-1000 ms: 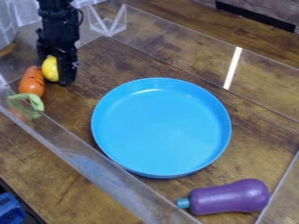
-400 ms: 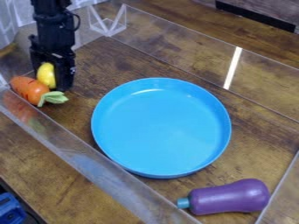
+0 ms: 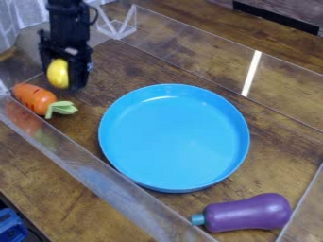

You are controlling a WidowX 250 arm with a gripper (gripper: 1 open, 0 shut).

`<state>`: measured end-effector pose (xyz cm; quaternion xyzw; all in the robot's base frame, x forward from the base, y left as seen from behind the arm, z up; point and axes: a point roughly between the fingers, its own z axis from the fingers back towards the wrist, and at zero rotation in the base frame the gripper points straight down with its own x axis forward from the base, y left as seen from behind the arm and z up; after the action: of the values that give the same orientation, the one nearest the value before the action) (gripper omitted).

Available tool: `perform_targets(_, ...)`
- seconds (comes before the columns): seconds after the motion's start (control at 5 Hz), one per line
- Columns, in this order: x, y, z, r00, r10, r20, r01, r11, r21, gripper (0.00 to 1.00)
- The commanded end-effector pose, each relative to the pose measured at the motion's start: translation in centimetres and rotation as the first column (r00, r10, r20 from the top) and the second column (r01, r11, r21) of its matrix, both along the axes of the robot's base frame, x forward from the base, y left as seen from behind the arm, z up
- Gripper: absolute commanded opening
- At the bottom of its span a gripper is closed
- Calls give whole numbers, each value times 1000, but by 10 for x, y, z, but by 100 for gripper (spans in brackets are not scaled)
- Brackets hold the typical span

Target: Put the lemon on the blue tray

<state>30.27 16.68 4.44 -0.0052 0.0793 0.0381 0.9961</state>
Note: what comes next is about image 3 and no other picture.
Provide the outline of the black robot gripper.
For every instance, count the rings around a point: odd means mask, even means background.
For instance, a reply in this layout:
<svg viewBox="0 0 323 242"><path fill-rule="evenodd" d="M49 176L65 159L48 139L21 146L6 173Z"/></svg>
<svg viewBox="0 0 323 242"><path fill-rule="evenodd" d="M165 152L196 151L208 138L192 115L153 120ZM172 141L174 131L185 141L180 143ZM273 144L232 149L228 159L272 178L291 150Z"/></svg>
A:
<svg viewBox="0 0 323 242"><path fill-rule="evenodd" d="M93 69L92 48L88 46L89 27L96 23L97 9L82 0L48 0L49 30L37 32L40 37L38 56L42 71L61 57L65 48L77 51L68 57L68 89L76 91L86 85Z"/></svg>

